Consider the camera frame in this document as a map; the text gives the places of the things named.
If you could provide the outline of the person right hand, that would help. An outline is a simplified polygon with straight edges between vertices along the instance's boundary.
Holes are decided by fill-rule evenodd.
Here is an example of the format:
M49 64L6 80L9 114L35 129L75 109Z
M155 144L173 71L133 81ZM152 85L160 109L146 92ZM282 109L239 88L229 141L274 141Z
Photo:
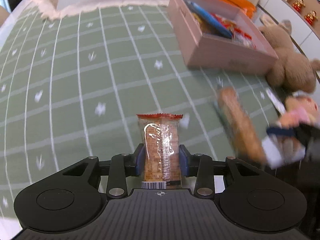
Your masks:
M319 106L311 97L288 96L285 108L285 113L276 122L281 128L298 127L300 124L319 126Z

